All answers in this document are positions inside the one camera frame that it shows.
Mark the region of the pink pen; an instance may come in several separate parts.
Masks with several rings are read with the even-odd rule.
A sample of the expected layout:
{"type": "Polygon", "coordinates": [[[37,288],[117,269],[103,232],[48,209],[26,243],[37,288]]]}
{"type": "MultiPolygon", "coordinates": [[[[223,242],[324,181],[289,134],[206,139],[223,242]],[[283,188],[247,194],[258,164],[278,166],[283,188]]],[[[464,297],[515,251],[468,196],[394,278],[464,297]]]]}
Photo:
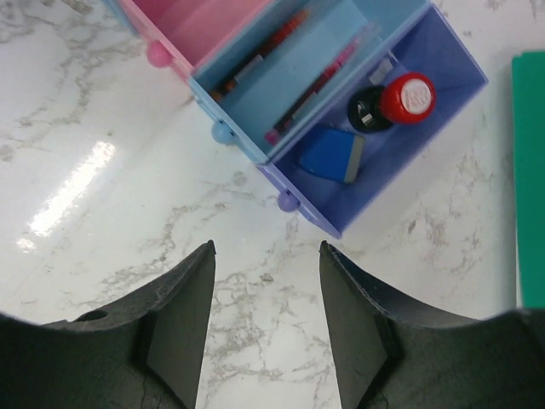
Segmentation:
{"type": "Polygon", "coordinates": [[[350,43],[337,55],[333,61],[313,80],[303,91],[297,100],[290,106],[286,113],[265,134],[265,140],[271,145],[276,145],[282,138],[282,134],[300,115],[301,110],[314,98],[320,90],[336,75],[356,49],[363,42],[363,34],[355,36],[350,43]]]}

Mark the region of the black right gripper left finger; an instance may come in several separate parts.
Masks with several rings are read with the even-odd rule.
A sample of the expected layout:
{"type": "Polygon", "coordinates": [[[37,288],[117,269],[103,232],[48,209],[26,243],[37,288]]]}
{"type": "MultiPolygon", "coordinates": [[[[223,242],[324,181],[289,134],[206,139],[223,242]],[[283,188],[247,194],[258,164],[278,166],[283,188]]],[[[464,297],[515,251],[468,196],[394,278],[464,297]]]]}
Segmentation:
{"type": "Polygon", "coordinates": [[[1,317],[4,408],[193,408],[215,282],[215,246],[73,321],[1,317]]]}

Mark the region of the red orange pen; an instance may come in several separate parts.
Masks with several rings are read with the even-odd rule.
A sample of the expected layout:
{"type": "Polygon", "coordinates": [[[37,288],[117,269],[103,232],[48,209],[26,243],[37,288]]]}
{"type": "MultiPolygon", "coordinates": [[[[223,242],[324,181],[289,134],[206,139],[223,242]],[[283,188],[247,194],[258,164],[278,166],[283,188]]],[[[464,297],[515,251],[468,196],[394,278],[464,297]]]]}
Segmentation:
{"type": "Polygon", "coordinates": [[[292,32],[294,32],[310,16],[310,9],[302,9],[287,20],[273,34],[263,40],[246,55],[210,92],[215,101],[220,101],[229,94],[259,63],[270,55],[292,32]]]}

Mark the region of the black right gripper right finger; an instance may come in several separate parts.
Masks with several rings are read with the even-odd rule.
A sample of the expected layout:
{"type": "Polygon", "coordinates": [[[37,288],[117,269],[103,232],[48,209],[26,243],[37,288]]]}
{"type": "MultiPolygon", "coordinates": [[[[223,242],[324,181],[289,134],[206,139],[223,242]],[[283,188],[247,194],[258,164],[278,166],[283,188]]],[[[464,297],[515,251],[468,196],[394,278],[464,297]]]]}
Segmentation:
{"type": "Polygon", "coordinates": [[[544,313],[474,320],[421,302],[320,246],[320,284],[345,408],[541,408],[544,313]]]}

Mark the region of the blue grey stamp block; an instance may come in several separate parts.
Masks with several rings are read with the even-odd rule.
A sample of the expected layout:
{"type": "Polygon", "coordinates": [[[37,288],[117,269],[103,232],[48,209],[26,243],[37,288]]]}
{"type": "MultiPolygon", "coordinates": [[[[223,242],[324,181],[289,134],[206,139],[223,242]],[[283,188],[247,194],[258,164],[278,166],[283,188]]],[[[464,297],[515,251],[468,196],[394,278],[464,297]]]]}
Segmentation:
{"type": "Polygon", "coordinates": [[[311,175],[352,184],[358,176],[364,147],[362,135],[317,126],[303,138],[298,165],[311,175]]]}

